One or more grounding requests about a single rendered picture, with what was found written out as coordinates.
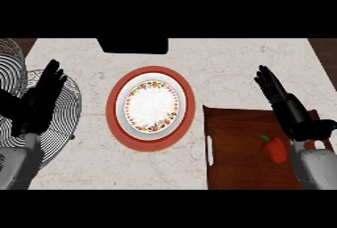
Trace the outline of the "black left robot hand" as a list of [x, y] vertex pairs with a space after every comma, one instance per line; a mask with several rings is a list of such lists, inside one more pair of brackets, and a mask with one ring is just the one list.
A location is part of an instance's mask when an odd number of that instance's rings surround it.
[[0, 116], [13, 120], [11, 135], [42, 134], [54, 119], [55, 103], [67, 82], [60, 62], [51, 60], [38, 85], [21, 98], [0, 89]]

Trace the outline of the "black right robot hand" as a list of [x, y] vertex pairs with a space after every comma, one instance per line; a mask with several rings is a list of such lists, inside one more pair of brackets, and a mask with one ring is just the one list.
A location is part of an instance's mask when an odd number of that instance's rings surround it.
[[290, 94], [271, 69], [261, 65], [255, 81], [271, 103], [284, 133], [293, 141], [327, 140], [337, 130], [337, 121], [314, 119], [295, 94]]

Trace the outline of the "red bell pepper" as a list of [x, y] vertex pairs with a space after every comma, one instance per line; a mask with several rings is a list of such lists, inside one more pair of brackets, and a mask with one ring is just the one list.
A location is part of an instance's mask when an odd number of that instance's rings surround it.
[[276, 164], [287, 161], [287, 149], [283, 140], [279, 137], [270, 138], [265, 134], [261, 136], [265, 143], [261, 145], [262, 152]]

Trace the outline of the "brown wooden tray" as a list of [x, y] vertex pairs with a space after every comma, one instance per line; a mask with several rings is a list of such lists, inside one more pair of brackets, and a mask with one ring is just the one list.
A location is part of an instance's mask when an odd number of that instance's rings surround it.
[[280, 137], [290, 150], [292, 140], [273, 110], [203, 107], [208, 184], [211, 190], [302, 190], [290, 161], [276, 164], [264, 154], [264, 134]]

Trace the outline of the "white floral rimmed plate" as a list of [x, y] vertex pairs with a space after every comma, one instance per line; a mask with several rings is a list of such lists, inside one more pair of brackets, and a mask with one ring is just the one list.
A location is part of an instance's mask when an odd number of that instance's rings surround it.
[[159, 72], [143, 73], [123, 85], [116, 99], [116, 117], [137, 139], [165, 138], [187, 114], [187, 95], [178, 81]]

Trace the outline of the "red round placemat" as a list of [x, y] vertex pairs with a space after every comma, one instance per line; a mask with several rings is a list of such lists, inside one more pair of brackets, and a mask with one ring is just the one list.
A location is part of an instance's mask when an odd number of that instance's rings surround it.
[[[184, 115], [183, 123], [178, 125], [177, 130], [165, 138], [151, 141], [135, 138], [123, 129], [122, 124], [117, 120], [117, 97], [122, 94], [122, 89], [126, 86], [128, 82], [144, 73], [163, 73], [183, 86], [184, 94], [187, 96], [187, 114]], [[175, 70], [163, 66], [147, 66], [132, 70], [117, 81], [107, 100], [106, 118], [116, 140], [131, 150], [141, 152], [156, 152], [171, 148], [187, 135], [187, 132], [193, 125], [196, 112], [197, 101], [193, 87], [184, 76]]]

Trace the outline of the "black appliance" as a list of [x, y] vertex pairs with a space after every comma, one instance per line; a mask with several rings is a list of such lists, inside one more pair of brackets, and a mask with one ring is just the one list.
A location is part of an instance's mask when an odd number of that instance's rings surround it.
[[168, 38], [100, 38], [107, 53], [168, 54]]

